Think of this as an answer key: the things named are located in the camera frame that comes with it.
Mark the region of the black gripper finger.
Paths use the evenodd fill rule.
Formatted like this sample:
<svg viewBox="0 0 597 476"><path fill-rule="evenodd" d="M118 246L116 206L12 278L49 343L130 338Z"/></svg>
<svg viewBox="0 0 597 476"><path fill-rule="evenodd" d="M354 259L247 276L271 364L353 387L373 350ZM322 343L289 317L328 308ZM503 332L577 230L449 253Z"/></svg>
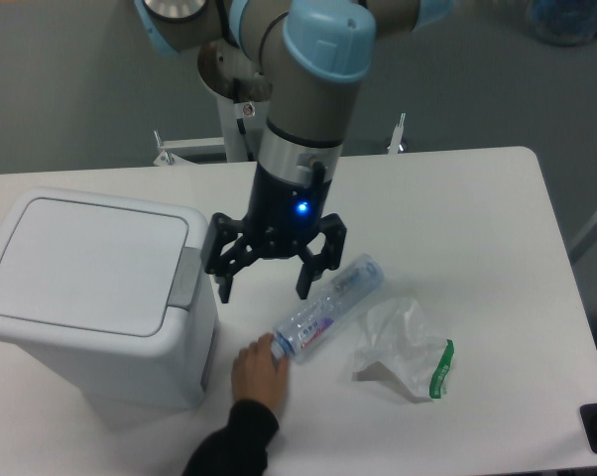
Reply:
<svg viewBox="0 0 597 476"><path fill-rule="evenodd" d="M334 271L340 266L347 228L337 213L321 217L316 227L298 239L297 254L302 261L296 291L300 299L306 299L314 281L319 280L325 270ZM324 243L317 254L308 245L322 234Z"/></svg>
<svg viewBox="0 0 597 476"><path fill-rule="evenodd" d="M203 242L204 271L219 285L222 303L230 299L233 279L261 257L263 236L247 220L214 213Z"/></svg>

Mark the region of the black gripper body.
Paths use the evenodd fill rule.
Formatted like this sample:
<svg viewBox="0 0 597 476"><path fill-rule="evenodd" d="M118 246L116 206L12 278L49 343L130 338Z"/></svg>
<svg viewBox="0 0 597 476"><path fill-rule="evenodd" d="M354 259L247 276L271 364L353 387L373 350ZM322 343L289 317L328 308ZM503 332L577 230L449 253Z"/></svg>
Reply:
<svg viewBox="0 0 597 476"><path fill-rule="evenodd" d="M263 236L259 259L287 259L297 256L298 239L316 227L331 186L331 171L325 159L301 155L291 170L295 179L278 176L259 164L255 171L247 220ZM308 245L317 254L324 236L317 235Z"/></svg>

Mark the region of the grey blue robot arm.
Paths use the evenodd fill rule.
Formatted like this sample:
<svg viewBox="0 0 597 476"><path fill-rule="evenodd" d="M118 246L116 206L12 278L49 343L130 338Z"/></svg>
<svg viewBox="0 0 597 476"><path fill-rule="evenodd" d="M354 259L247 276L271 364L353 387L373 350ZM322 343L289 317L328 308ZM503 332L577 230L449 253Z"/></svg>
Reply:
<svg viewBox="0 0 597 476"><path fill-rule="evenodd" d="M452 10L449 1L139 1L168 54L213 42L235 48L270 85L245 216L217 213L201 251L222 301L254 262L299 257L297 292L341 261L346 228L325 201L375 42Z"/></svg>

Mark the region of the black sleeved forearm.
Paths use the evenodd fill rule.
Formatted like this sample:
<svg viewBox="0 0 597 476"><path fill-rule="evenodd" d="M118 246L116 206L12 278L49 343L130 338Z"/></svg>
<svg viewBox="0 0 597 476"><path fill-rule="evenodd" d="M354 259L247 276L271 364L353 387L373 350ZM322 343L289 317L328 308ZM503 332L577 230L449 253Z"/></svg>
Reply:
<svg viewBox="0 0 597 476"><path fill-rule="evenodd" d="M182 475L263 475L267 446L279 430L275 414L253 400L240 400L227 424L206 437L192 453Z"/></svg>

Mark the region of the person's hand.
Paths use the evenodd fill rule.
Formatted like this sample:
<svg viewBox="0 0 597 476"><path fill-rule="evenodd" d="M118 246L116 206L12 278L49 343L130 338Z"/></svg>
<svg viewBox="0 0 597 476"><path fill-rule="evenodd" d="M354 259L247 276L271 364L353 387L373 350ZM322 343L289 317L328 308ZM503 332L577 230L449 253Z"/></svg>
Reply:
<svg viewBox="0 0 597 476"><path fill-rule="evenodd" d="M275 362L272 354L274 335L266 333L242 348L233 361L231 387L233 400L253 401L275 413L285 400L290 360Z"/></svg>

